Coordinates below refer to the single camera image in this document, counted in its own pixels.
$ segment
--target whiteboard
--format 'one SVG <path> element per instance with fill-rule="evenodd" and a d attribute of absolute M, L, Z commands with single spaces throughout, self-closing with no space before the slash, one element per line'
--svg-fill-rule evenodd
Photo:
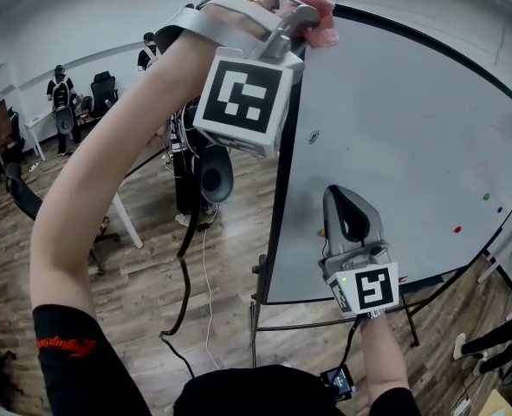
<path fill-rule="evenodd" d="M 512 211 L 512 93 L 397 23 L 337 6 L 335 24 L 338 46 L 306 52 L 292 160 L 282 149 L 279 162 L 288 188 L 284 200 L 276 194 L 264 303 L 332 297 L 317 264 L 329 185 L 379 211 L 405 283 L 469 265 Z"/>

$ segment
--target black office chair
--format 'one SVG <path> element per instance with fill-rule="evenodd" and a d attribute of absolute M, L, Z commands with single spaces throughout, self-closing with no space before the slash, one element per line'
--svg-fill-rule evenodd
<path fill-rule="evenodd" d="M 112 77 L 108 71 L 97 74 L 90 87 L 94 95 L 94 109 L 90 116 L 94 119 L 101 119 L 119 99 L 117 89 L 115 89 L 115 77 Z"/>
<path fill-rule="evenodd" d="M 32 220 L 36 220 L 36 216 L 42 206 L 42 200 L 24 183 L 21 167 L 16 163 L 9 164 L 5 170 L 5 189 L 11 195 L 19 209 Z M 94 243 L 97 244 L 108 239 L 119 242 L 120 236 L 117 233 L 104 234 L 103 236 L 98 236 L 94 240 Z M 100 276 L 106 274 L 93 250 L 90 250 L 89 256 L 98 268 L 98 274 Z"/>

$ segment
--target person wearing black clothes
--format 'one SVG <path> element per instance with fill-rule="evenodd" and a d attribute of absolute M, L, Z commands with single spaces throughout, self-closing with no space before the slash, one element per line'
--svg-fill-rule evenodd
<path fill-rule="evenodd" d="M 511 343 L 500 354 L 487 357 L 485 350 L 509 341 Z M 454 360 L 457 361 L 469 355 L 481 357 L 473 371 L 474 375 L 485 374 L 510 362 L 512 360 L 512 319 L 473 341 L 466 342 L 465 333 L 458 335 L 454 344 Z"/>
<path fill-rule="evenodd" d="M 139 71 L 146 71 L 160 56 L 161 54 L 159 53 L 158 47 L 153 40 L 153 33 L 146 32 L 144 34 L 144 49 L 138 54 Z"/>
<path fill-rule="evenodd" d="M 278 0 L 257 3 L 266 10 L 278 6 Z M 210 4 L 203 11 L 253 36 L 262 35 L 260 27 L 246 16 Z M 150 414 L 96 321 L 87 257 L 123 176 L 161 127 L 162 119 L 169 119 L 200 95 L 216 47 L 183 32 L 106 114 L 44 198 L 30 241 L 29 279 L 38 357 L 55 416 Z M 142 115 L 131 122 L 130 113 Z M 404 356 L 386 316 L 364 321 L 360 327 L 369 414 L 418 416 Z M 283 366 L 224 369 L 200 375 L 185 385 L 173 413 L 341 414 L 317 377 Z"/>
<path fill-rule="evenodd" d="M 60 107 L 70 107 L 71 114 L 73 115 L 73 142 L 79 146 L 81 143 L 81 130 L 78 122 L 76 121 L 75 113 L 75 98 L 76 91 L 73 81 L 65 75 L 65 68 L 62 65 L 57 65 L 54 70 L 54 77 L 48 83 L 48 90 L 46 91 L 48 101 L 52 102 L 53 110 L 55 111 Z M 61 134 L 57 130 L 57 140 L 59 141 L 58 153 L 60 156 L 67 154 L 67 135 Z"/>

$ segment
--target whiteboard frame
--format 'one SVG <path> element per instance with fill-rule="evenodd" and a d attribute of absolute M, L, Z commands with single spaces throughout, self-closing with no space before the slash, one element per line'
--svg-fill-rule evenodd
<path fill-rule="evenodd" d="M 494 77 L 491 73 L 489 73 L 486 69 L 479 66 L 477 63 L 473 62 L 467 56 L 459 53 L 455 49 L 450 46 L 440 42 L 439 40 L 430 37 L 420 31 L 417 31 L 413 28 L 405 26 L 404 24 L 395 22 L 393 20 L 384 18 L 382 16 L 378 16 L 376 14 L 365 12 L 364 10 L 357 10 L 355 8 L 350 8 L 348 6 L 342 4 L 336 4 L 333 16 L 338 18 L 344 18 L 357 23 L 364 23 L 366 25 L 373 26 L 375 28 L 387 30 L 396 34 L 398 36 L 403 36 L 409 40 L 420 43 L 430 49 L 434 49 L 440 54 L 443 54 L 450 59 L 464 65 L 467 69 L 475 72 L 477 75 L 480 75 L 483 79 L 488 81 L 490 84 L 498 88 L 505 95 L 507 95 L 512 100 L 512 90 L 509 89 L 506 85 L 504 85 L 501 81 L 499 81 L 496 77 Z M 330 301 L 333 298 L 320 298 L 313 300 L 303 300 L 303 301 L 291 301 L 291 302 L 269 302 L 269 288 L 271 285 L 271 279 L 273 276 L 273 269 L 275 265 L 276 252 L 278 250 L 279 245 L 279 236 L 281 234 L 282 227 L 282 217 L 284 214 L 284 208 L 286 204 L 287 198 L 287 190 L 288 190 L 288 181 L 290 177 L 290 167 L 292 165 L 293 151 L 295 145 L 295 135 L 296 135 L 296 125 L 298 121 L 298 110 L 300 106 L 300 97 L 301 97 L 301 85 L 303 83 L 303 77 L 301 81 L 296 84 L 292 89 L 292 94 L 290 95 L 290 104 L 288 109 L 288 116 L 284 125 L 284 129 L 282 132 L 282 140 L 281 140 L 281 154 L 279 157 L 279 166 L 277 170 L 277 179 L 275 185 L 275 203 L 273 206 L 273 216 L 271 218 L 271 229 L 269 233 L 269 246 L 267 252 L 267 262 L 263 267 L 263 270 L 260 271 L 258 278 L 258 302 L 261 301 L 262 305 L 283 305 L 283 304 L 293 304 L 293 303 L 308 303 L 308 302 L 322 302 L 322 301 Z M 490 246 L 490 244 L 494 241 L 496 236 L 502 230 L 502 227 L 511 216 L 512 210 L 509 212 L 508 216 L 503 220 L 502 225 L 498 228 L 498 230 L 494 233 L 494 235 L 489 239 L 488 242 L 485 243 L 481 251 L 474 256 L 471 261 L 461 267 L 455 267 L 452 270 L 445 271 L 444 273 L 438 273 L 434 276 L 427 277 L 425 279 L 421 279 L 414 283 L 405 283 L 400 285 L 400 293 L 404 293 L 405 290 L 414 290 L 417 287 L 417 284 L 431 284 L 434 282 L 435 278 L 439 278 L 440 276 L 451 273 L 452 271 L 457 270 L 467 270 Z"/>

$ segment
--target forearm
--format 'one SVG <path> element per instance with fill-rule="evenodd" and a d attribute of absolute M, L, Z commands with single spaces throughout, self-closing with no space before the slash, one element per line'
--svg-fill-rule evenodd
<path fill-rule="evenodd" d="M 409 388 L 404 356 L 386 315 L 361 323 L 361 346 L 370 404 L 391 388 Z"/>
<path fill-rule="evenodd" d="M 44 199 L 32 233 L 31 270 L 83 270 L 126 171 L 165 120 L 201 92 L 214 50 L 181 37 L 88 135 Z"/>

